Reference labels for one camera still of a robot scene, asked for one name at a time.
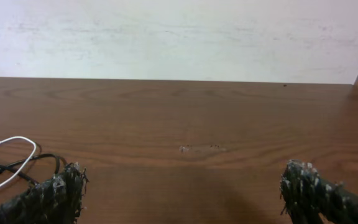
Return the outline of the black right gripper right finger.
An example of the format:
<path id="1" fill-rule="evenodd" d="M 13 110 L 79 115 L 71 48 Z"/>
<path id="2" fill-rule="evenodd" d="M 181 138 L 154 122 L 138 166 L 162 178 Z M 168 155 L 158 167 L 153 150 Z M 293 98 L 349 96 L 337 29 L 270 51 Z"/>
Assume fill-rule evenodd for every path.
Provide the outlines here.
<path id="1" fill-rule="evenodd" d="M 290 216 L 293 224 L 358 224 L 358 196 L 343 183 L 330 183 L 309 162 L 291 159 L 281 175 L 281 214 Z"/>

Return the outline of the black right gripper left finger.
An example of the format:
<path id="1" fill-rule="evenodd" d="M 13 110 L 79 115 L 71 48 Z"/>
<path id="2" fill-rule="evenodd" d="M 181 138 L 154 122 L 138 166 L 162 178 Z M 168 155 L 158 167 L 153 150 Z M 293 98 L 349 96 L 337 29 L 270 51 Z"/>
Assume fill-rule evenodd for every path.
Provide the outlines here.
<path id="1" fill-rule="evenodd" d="M 79 163 L 0 204 L 0 224 L 74 224 L 83 209 L 88 178 Z"/>

